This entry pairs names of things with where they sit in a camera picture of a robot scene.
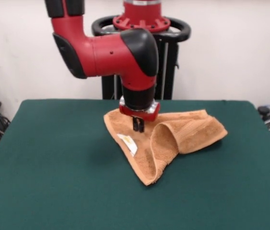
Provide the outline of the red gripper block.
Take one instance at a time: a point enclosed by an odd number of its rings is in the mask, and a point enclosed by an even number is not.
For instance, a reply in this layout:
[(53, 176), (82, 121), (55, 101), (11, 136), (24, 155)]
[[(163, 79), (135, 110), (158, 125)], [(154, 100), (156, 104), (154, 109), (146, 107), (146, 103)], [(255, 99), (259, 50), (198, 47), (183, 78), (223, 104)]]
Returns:
[(124, 115), (132, 117), (133, 130), (135, 132), (143, 133), (145, 129), (144, 121), (153, 122), (157, 118), (160, 104), (153, 104), (147, 110), (141, 111), (131, 110), (126, 105), (119, 105), (119, 111)]

